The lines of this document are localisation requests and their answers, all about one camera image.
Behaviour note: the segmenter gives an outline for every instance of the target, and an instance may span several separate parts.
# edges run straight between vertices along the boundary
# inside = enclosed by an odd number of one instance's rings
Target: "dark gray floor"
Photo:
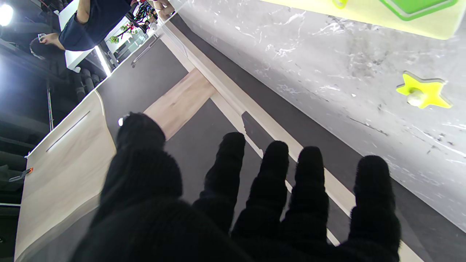
[[[194,202],[204,187],[204,177],[215,161],[222,138],[236,132],[217,106],[208,100],[201,109],[170,139],[165,149],[177,161],[183,175],[183,199]],[[240,173],[240,193],[235,219],[246,206],[249,188],[259,172],[261,158],[246,144]]]
[[[361,155],[194,34],[179,16],[171,21],[301,145],[318,146],[326,168],[352,191]],[[404,242],[425,262],[466,261],[466,233],[395,180],[392,183]],[[349,220],[337,209],[331,204],[328,227],[339,241],[344,241]]]
[[[25,256],[24,262],[66,262],[84,237],[96,213],[96,209],[85,214],[69,228],[34,253]]]
[[[113,138],[117,135],[121,117],[130,111],[144,112],[188,74],[165,44],[161,40],[153,43],[153,39],[131,54],[97,88]]]

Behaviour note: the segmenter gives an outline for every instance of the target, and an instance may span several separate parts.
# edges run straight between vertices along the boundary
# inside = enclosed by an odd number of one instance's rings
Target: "gray marble surface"
[[[361,158],[358,152],[202,40],[182,19],[175,17],[172,22],[301,145],[318,146],[326,168],[347,189],[352,190],[356,165]],[[265,134],[247,113],[243,114],[242,118],[251,139],[260,148],[266,147],[272,138]],[[290,165],[287,179],[292,184],[293,173],[293,167]],[[396,214],[402,225],[403,241],[425,262],[465,261],[466,233],[394,179],[392,186],[397,203]],[[332,201],[327,227],[340,242],[346,240],[349,218]]]
[[[466,25],[447,41],[259,0],[191,0],[180,15],[248,73],[466,230]],[[447,82],[418,109],[403,71]]]

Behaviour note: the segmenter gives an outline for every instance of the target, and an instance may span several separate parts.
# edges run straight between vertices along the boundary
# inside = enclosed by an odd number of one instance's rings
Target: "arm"
[[[79,0],[78,10],[76,12],[76,19],[81,24],[87,23],[89,20],[90,0]]]
[[[157,10],[163,10],[164,6],[159,2],[159,1],[156,1],[156,0],[149,0],[149,5],[151,5],[151,7],[157,9]]]

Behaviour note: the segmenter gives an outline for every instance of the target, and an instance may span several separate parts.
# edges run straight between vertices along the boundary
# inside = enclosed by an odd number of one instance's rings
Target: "light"
[[[21,204],[0,203],[0,206],[21,207]]]
[[[0,25],[7,26],[13,18],[13,8],[7,4],[0,7]]]
[[[105,59],[103,58],[102,50],[100,50],[99,46],[94,47],[94,49],[97,52],[97,56],[99,57],[100,64],[102,65],[103,70],[105,71],[107,76],[110,76],[112,74],[112,72],[110,72],[110,68],[109,68],[108,64],[105,62]]]

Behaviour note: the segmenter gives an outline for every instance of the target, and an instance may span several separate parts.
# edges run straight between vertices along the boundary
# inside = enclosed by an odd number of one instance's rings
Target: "ceiling light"
[[[7,4],[0,7],[0,25],[7,26],[13,18],[13,8]]]

